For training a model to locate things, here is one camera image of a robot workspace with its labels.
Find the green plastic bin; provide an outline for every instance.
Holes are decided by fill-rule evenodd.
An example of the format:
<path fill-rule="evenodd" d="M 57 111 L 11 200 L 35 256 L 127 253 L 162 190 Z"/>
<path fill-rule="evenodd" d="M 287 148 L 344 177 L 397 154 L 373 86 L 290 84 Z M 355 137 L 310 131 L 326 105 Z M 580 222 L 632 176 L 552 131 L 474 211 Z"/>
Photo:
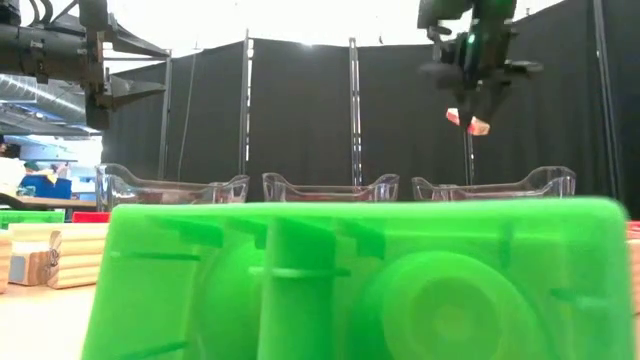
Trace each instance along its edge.
<path fill-rule="evenodd" d="M 121 206 L 83 358 L 633 360 L 625 221 L 601 199 Z"/>
<path fill-rule="evenodd" d="M 53 224 L 63 223 L 64 213 L 57 211 L 0 211 L 0 229 L 7 230 L 9 224 Z"/>

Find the black curtain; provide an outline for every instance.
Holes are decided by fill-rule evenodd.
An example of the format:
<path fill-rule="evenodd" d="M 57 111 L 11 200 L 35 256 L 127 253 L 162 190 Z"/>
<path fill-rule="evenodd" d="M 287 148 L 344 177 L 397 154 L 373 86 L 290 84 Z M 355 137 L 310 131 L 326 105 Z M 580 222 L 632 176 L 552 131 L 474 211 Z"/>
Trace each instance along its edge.
<path fill-rule="evenodd" d="M 167 130 L 168 180 L 209 183 L 238 175 L 243 44 L 233 43 L 174 61 Z M 194 56 L 189 122 L 178 174 Z"/>
<path fill-rule="evenodd" d="M 541 62 L 474 139 L 478 184 L 522 180 L 540 166 L 577 174 L 577 193 L 611 195 L 591 1 L 565 0 L 516 24 L 510 58 Z"/>
<path fill-rule="evenodd" d="M 465 182 L 462 132 L 446 119 L 453 97 L 418 74 L 431 52 L 423 45 L 358 49 L 363 181 L 400 175 L 400 200 L 413 198 L 412 177 Z"/>
<path fill-rule="evenodd" d="M 262 174 L 293 184 L 351 185 L 349 49 L 254 40 L 250 200 Z"/>
<path fill-rule="evenodd" d="M 640 219 L 640 2 L 603 1 L 624 202 Z"/>
<path fill-rule="evenodd" d="M 128 80 L 163 84 L 166 65 L 157 64 L 118 74 Z M 164 95 L 154 95 L 123 106 L 111 117 L 102 137 L 102 162 L 125 166 L 143 179 L 157 179 Z"/>

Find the wooden table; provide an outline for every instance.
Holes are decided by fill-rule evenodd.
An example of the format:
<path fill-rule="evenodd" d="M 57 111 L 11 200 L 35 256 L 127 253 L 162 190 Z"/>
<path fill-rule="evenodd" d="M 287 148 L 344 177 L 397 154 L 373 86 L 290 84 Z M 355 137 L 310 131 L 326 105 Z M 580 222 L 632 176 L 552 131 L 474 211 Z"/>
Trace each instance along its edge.
<path fill-rule="evenodd" d="M 50 209 L 95 209 L 95 201 L 48 199 L 29 196 L 18 196 L 18 200 L 27 205 L 43 206 Z"/>
<path fill-rule="evenodd" d="M 79 360 L 94 292 L 10 285 L 0 295 L 0 358 Z"/>

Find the green block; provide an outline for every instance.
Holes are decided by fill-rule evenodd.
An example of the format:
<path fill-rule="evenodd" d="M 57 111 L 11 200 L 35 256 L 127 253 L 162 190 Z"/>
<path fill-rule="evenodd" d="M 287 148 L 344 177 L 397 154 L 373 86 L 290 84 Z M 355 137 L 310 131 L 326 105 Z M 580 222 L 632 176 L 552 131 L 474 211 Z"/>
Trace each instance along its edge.
<path fill-rule="evenodd" d="M 0 229 L 7 230 L 9 224 L 63 223 L 64 213 L 57 211 L 0 211 Z"/>
<path fill-rule="evenodd" d="M 121 206 L 83 358 L 633 360 L 625 220 L 600 199 Z"/>

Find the clear plastic tray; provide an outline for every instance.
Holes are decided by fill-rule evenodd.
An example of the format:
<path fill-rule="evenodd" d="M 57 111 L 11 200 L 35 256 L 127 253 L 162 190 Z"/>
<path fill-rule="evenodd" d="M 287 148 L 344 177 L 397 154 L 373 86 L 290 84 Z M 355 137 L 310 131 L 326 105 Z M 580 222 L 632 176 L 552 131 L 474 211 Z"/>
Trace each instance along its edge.
<path fill-rule="evenodd" d="M 576 174 L 566 167 L 548 166 L 532 171 L 524 180 L 496 185 L 434 185 L 413 178 L 413 195 L 418 201 L 461 201 L 522 197 L 566 197 L 575 193 Z"/>
<path fill-rule="evenodd" d="M 225 204 L 241 203 L 247 196 L 249 177 L 239 175 L 226 183 L 191 184 L 142 180 L 117 164 L 96 168 L 98 211 L 108 212 L 121 204 Z"/>
<path fill-rule="evenodd" d="M 267 202 L 382 202 L 398 197 L 398 175 L 381 176 L 368 186 L 292 185 L 280 174 L 262 175 Z"/>

